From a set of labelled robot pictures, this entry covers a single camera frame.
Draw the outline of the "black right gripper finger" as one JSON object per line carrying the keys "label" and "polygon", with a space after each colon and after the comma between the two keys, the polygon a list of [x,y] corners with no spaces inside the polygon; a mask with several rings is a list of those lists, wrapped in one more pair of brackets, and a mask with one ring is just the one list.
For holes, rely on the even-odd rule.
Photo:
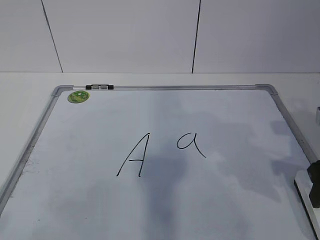
{"label": "black right gripper finger", "polygon": [[313,162],[308,168],[307,173],[312,183],[309,199],[313,208],[320,207],[320,162]]}

